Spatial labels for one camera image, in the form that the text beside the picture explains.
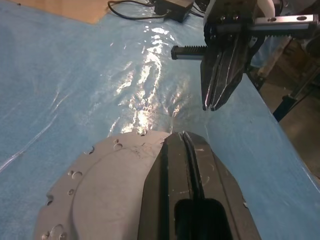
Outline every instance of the gray metal plate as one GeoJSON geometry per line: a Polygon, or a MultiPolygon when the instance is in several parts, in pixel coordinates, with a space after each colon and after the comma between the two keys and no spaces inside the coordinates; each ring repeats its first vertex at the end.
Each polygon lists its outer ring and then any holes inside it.
{"type": "Polygon", "coordinates": [[[34,238],[137,239],[144,181],[168,135],[124,133],[80,155],[47,194],[34,238]]]}

